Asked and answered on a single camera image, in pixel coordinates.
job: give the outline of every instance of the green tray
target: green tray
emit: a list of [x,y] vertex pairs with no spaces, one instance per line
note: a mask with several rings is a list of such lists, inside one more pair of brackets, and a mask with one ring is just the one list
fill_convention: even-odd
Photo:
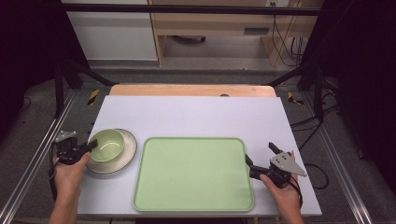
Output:
[[137,211],[248,211],[254,204],[238,138],[153,137],[144,145]]

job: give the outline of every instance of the white table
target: white table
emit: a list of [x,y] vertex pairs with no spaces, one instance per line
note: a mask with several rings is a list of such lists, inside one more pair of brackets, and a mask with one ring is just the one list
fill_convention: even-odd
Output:
[[[113,217],[264,217],[277,216],[274,201],[264,184],[252,179],[255,204],[246,213],[139,212],[133,207],[134,187],[143,144],[153,136],[238,137],[255,165],[269,166],[273,142],[294,151],[303,169],[283,105],[277,97],[213,96],[114,96],[103,102],[92,135],[107,129],[130,131],[137,141],[133,160],[114,174],[84,172],[78,204],[80,215]],[[303,216],[321,211],[309,177],[299,177]]]

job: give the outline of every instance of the bowl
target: bowl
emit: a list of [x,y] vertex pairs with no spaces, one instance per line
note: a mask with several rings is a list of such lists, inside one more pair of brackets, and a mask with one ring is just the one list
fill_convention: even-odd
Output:
[[89,142],[94,140],[98,142],[98,146],[91,153],[94,161],[112,161],[121,154],[125,146],[122,133],[116,129],[104,129],[96,133]]

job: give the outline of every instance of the wooden edge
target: wooden edge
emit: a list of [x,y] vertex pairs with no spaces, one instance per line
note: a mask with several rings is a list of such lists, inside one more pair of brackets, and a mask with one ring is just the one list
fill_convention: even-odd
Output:
[[273,87],[251,85],[118,84],[109,95],[276,97]]

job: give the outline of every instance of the gray floor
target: gray floor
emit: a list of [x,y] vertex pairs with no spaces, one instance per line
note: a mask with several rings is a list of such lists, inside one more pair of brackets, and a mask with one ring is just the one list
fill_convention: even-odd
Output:
[[[292,67],[280,65],[271,67],[258,38],[212,37],[205,43],[194,40],[168,39],[164,64],[162,67],[152,65],[134,66],[134,69],[95,68],[96,72],[111,80],[122,83],[194,83],[194,84],[264,84],[287,73]],[[109,88],[92,79],[85,80],[83,88],[78,91],[76,101],[67,116],[62,129],[76,130],[78,139],[86,140],[100,109],[100,104]],[[276,87],[276,94],[282,99],[290,123],[312,116],[307,103],[312,92],[298,92],[295,83],[298,77]],[[94,105],[87,105],[93,89],[100,88]],[[288,93],[294,99],[303,100],[305,105],[288,101]],[[14,122],[8,137],[0,145],[0,206],[6,204],[12,190],[17,186],[23,172],[33,158],[41,139],[53,121],[55,113],[53,80],[31,88],[26,92],[31,101],[29,107],[22,111]],[[336,104],[332,96],[324,99],[329,107]],[[295,128],[294,136],[300,146],[313,131],[314,123]],[[342,116],[337,110],[326,115],[321,126],[331,137],[334,148],[350,174],[355,187],[366,206],[374,223],[396,223],[396,197],[385,184],[375,165],[370,161],[359,159],[355,142],[350,137]],[[318,190],[318,201],[323,215],[307,217],[307,223],[357,223],[350,203],[345,196],[339,177],[334,171],[326,146],[320,134],[316,133],[301,151],[304,162],[314,163],[325,170],[330,178],[326,189]],[[45,177],[47,164],[39,167],[32,186],[21,202],[15,222],[31,221],[39,223],[50,214],[53,201],[50,187]],[[323,175],[315,169],[307,168],[314,186],[324,183]],[[92,220],[82,217],[81,220]],[[96,218],[94,222],[108,222],[107,217]],[[115,218],[116,222],[132,222],[128,218]],[[260,223],[276,223],[273,217],[261,217]]]

